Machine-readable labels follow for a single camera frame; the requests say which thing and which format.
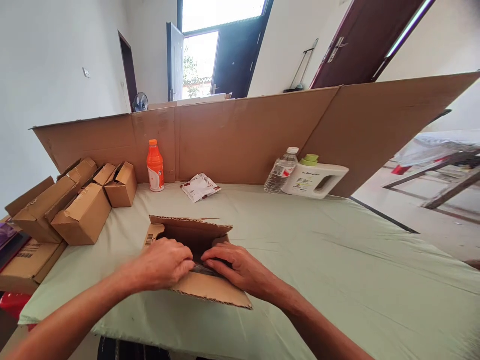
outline door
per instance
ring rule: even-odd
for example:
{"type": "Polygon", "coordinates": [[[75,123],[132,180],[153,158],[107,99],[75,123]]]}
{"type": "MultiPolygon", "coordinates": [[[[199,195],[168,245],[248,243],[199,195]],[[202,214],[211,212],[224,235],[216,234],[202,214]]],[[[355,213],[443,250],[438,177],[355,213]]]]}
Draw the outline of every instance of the door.
{"type": "Polygon", "coordinates": [[[182,100],[184,87],[184,35],[171,22],[166,24],[168,101],[182,100]]]}
{"type": "Polygon", "coordinates": [[[212,94],[246,98],[261,46],[261,17],[228,24],[220,29],[212,94]]]}
{"type": "Polygon", "coordinates": [[[133,112],[134,109],[132,104],[137,96],[137,81],[135,80],[135,69],[134,69],[134,57],[132,54],[132,48],[122,36],[118,33],[120,37],[120,48],[121,48],[121,57],[123,58],[123,69],[125,70],[125,80],[126,80],[126,89],[128,91],[128,98],[130,100],[130,109],[133,112]]]}
{"type": "Polygon", "coordinates": [[[416,19],[419,22],[434,1],[353,0],[310,88],[375,81],[394,45],[398,51],[410,34],[401,37],[411,20],[421,10],[421,17],[416,19]]]}

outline purple item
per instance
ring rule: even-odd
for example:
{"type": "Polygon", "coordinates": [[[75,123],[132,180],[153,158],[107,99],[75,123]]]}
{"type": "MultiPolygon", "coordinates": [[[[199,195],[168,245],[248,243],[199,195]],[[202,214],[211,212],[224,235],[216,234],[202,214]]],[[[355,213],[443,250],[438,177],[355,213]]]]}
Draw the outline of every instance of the purple item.
{"type": "Polygon", "coordinates": [[[0,249],[15,235],[17,232],[10,225],[0,222],[0,249]]]}

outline white wall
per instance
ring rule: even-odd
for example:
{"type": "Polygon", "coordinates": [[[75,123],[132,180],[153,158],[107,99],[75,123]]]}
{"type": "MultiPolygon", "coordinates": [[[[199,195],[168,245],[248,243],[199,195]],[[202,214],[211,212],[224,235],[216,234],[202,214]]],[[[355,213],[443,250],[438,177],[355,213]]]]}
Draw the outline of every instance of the white wall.
{"type": "MultiPolygon", "coordinates": [[[[379,81],[473,72],[480,69],[480,1],[436,0],[379,81]]],[[[480,129],[477,81],[424,131],[480,129]]]]}
{"type": "Polygon", "coordinates": [[[166,103],[167,23],[177,24],[177,1],[129,0],[127,8],[137,90],[151,104],[166,103]]]}
{"type": "Polygon", "coordinates": [[[29,128],[130,110],[119,30],[129,38],[123,0],[1,2],[0,216],[58,174],[29,128]]]}
{"type": "Polygon", "coordinates": [[[303,51],[318,38],[303,79],[308,89],[350,3],[351,0],[275,0],[248,96],[281,94],[288,89],[303,51]]]}

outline human hand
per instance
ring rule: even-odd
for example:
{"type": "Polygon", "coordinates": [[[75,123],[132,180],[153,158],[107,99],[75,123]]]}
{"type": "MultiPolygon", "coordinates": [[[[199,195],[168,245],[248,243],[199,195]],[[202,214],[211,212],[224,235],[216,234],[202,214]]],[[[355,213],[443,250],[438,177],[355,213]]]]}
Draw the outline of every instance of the human hand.
{"type": "Polygon", "coordinates": [[[218,243],[205,251],[201,259],[236,287],[269,303],[273,303],[275,297],[289,287],[246,249],[229,242],[218,243]],[[231,263],[233,269],[215,258],[231,263]]]}
{"type": "Polygon", "coordinates": [[[195,267],[192,251],[174,239],[153,241],[135,260],[120,268],[133,293],[168,289],[195,267]]]}

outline light green tablecloth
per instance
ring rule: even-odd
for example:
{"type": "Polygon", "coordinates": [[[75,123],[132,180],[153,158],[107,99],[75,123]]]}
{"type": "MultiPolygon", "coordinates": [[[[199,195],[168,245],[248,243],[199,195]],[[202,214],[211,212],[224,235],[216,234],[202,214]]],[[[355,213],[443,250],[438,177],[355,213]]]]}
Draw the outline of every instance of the light green tablecloth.
{"type": "MultiPolygon", "coordinates": [[[[480,351],[480,272],[348,199],[222,188],[193,204],[178,183],[161,193],[140,185],[133,207],[112,210],[96,245],[67,248],[20,323],[43,320],[137,256],[149,215],[219,218],[209,221],[233,225],[233,244],[374,358],[473,359],[480,351]]],[[[210,359],[314,359],[280,310],[251,300],[253,311],[144,292],[112,309],[93,332],[210,359]]]]}

